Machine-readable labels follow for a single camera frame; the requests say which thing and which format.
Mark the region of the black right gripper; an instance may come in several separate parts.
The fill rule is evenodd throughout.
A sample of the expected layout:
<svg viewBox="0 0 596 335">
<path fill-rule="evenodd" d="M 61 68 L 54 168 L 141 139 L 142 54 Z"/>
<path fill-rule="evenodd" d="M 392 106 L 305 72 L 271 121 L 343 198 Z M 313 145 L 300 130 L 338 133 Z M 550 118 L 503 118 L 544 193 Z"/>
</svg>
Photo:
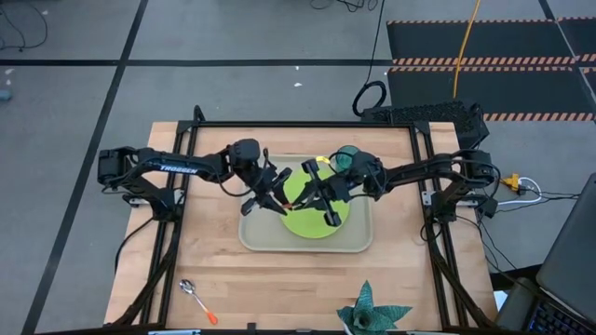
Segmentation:
<svg viewBox="0 0 596 335">
<path fill-rule="evenodd" d="M 353 160 L 347 170 L 335 173 L 329 178 L 322 180 L 318 174 L 318 162 L 309 159 L 302 164 L 304 173 L 310 176 L 303 190 L 292 201 L 294 210 L 315 209 L 324 212 L 325 222 L 338 227 L 342 223 L 338 212 L 333 209 L 332 202 L 342 201 L 348 203 L 352 199 L 350 191 L 364 183 L 369 175 L 367 164 Z"/>
</svg>

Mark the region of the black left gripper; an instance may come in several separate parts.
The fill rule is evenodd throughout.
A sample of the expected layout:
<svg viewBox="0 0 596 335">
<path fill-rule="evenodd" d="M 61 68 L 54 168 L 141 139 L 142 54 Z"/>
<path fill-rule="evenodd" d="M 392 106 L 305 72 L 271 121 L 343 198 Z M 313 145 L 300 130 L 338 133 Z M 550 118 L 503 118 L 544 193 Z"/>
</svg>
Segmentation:
<svg viewBox="0 0 596 335">
<path fill-rule="evenodd" d="M 253 166 L 242 170 L 239 178 L 245 183 L 253 196 L 245 201 L 240 209 L 243 216 L 247 216 L 255 206 L 265 208 L 286 216 L 284 204 L 291 203 L 284 191 L 284 183 L 292 174 L 289 167 L 279 173 L 275 166 Z"/>
</svg>

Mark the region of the lime green plate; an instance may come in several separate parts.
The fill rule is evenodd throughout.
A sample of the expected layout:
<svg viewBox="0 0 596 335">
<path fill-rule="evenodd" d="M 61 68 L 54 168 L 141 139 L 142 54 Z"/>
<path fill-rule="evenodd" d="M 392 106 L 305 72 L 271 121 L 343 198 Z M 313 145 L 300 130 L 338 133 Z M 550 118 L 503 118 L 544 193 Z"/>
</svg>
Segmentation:
<svg viewBox="0 0 596 335">
<path fill-rule="evenodd" d="M 300 167 L 293 171 L 284 183 L 284 192 L 287 198 L 293 203 L 305 188 L 305 183 L 310 180 L 310 176 L 304 173 Z M 286 216 L 281 217 L 281 220 L 293 234 L 304 238 L 323 238 L 338 230 L 338 227 L 332 227 L 325 222 L 323 211 L 314 208 L 288 211 Z"/>
</svg>

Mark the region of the beige plastic tray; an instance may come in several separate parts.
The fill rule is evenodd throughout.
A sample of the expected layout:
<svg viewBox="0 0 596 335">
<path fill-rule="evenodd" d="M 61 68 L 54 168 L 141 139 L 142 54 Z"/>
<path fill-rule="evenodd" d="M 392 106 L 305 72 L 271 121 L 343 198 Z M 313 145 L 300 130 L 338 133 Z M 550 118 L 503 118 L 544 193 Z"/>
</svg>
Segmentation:
<svg viewBox="0 0 596 335">
<path fill-rule="evenodd" d="M 332 207 L 342 223 L 327 237 L 311 239 L 293 234 L 283 224 L 282 215 L 255 207 L 240 218 L 238 238 L 252 251 L 360 253 L 367 249 L 373 241 L 372 201 L 360 197 L 348 203 L 335 201 Z"/>
</svg>

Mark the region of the teal plastic cup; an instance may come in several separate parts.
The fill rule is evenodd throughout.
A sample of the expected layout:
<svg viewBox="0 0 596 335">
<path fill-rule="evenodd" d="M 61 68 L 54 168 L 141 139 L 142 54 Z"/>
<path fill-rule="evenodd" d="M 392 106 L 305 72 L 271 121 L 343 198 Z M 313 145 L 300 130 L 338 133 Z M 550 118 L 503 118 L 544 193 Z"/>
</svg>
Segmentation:
<svg viewBox="0 0 596 335">
<path fill-rule="evenodd" d="M 347 170 L 351 167 L 353 156 L 359 152 L 359 148 L 354 145 L 344 145 L 329 156 L 331 169 L 334 173 Z"/>
</svg>

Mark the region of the spoon with orange handle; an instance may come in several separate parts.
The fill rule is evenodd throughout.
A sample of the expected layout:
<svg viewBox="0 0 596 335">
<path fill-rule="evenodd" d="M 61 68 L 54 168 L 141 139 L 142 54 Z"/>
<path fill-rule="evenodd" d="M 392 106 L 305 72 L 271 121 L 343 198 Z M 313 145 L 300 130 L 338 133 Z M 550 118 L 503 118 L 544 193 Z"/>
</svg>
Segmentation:
<svg viewBox="0 0 596 335">
<path fill-rule="evenodd" d="M 217 325 L 219 320 L 217 316 L 204 304 L 204 302 L 198 297 L 196 294 L 196 287 L 192 281 L 189 279 L 182 279 L 179 283 L 179 286 L 182 291 L 192 296 L 195 301 L 198 303 L 200 308 L 203 310 L 205 315 L 207 316 L 208 320 L 212 325 Z"/>
</svg>

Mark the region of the teal leafy artificial plant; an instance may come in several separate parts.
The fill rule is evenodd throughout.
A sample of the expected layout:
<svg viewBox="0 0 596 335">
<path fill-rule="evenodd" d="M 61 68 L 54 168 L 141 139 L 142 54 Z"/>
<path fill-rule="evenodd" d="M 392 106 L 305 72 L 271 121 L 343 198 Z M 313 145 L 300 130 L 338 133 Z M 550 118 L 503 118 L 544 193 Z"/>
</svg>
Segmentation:
<svg viewBox="0 0 596 335">
<path fill-rule="evenodd" d="M 388 331 L 397 329 L 396 323 L 411 310 L 411 306 L 375 305 L 373 288 L 369 281 L 365 281 L 356 302 L 338 309 L 336 314 L 350 335 L 388 335 Z"/>
</svg>

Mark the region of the black perforated computer case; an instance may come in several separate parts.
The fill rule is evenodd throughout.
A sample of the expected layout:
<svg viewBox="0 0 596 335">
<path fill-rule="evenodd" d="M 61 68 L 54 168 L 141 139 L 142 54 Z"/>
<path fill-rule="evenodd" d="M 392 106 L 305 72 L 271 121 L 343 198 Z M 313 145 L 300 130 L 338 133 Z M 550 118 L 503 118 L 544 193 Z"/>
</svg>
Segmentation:
<svg viewBox="0 0 596 335">
<path fill-rule="evenodd" d="M 490 134 L 480 105 L 461 100 L 408 107 L 374 107 L 364 110 L 360 119 L 389 125 L 452 123 L 461 149 L 477 148 Z"/>
</svg>

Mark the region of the black hazard-striped floor mat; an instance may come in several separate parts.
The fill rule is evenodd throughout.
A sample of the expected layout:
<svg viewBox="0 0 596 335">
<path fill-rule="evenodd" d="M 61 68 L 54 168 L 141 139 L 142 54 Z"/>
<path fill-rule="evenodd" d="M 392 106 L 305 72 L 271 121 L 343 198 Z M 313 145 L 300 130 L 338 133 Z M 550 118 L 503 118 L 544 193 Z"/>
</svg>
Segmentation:
<svg viewBox="0 0 596 335">
<path fill-rule="evenodd" d="M 396 106 L 459 99 L 487 121 L 596 122 L 596 17 L 386 27 Z"/>
</svg>

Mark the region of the dark grey laptop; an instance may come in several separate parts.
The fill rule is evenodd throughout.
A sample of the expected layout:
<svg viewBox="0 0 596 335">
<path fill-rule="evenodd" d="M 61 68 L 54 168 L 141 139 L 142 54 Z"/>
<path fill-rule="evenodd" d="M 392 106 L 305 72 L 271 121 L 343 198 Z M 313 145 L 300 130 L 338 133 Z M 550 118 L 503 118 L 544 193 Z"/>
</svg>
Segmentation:
<svg viewBox="0 0 596 335">
<path fill-rule="evenodd" d="M 589 176 L 536 281 L 548 296 L 535 300 L 528 331 L 596 335 L 596 172 Z"/>
</svg>

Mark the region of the black aluminium table frame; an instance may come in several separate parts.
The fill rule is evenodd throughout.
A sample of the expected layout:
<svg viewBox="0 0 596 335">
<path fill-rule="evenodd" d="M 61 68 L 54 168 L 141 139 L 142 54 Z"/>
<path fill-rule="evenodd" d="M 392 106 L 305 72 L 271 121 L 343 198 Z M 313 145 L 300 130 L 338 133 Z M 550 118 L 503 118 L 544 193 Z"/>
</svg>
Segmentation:
<svg viewBox="0 0 596 335">
<path fill-rule="evenodd" d="M 387 166 L 414 160 L 406 127 L 369 127 L 360 122 L 207 121 L 198 129 L 194 154 L 218 152 L 238 139 L 255 138 L 275 154 L 328 154 L 344 143 L 380 156 Z M 200 178 L 189 180 L 188 201 L 179 224 L 177 264 L 170 272 L 169 301 L 158 306 L 166 288 L 157 287 L 149 326 L 206 330 L 342 330 L 336 309 L 352 304 L 365 280 L 379 304 L 413 309 L 398 326 L 442 330 L 434 275 L 427 246 L 420 240 L 423 222 L 417 184 L 395 189 L 374 206 L 374 240 L 357 254 L 261 253 L 244 248 L 237 238 L 239 199 Z M 167 227 L 169 233 L 172 224 Z M 114 323 L 134 302 L 149 270 L 157 227 L 147 227 L 122 252 L 105 320 Z M 479 233 L 466 221 L 451 226 L 462 285 L 488 318 L 497 314 Z M 181 292 L 182 278 L 195 281 L 199 296 L 218 316 L 212 327 L 192 297 Z"/>
</svg>

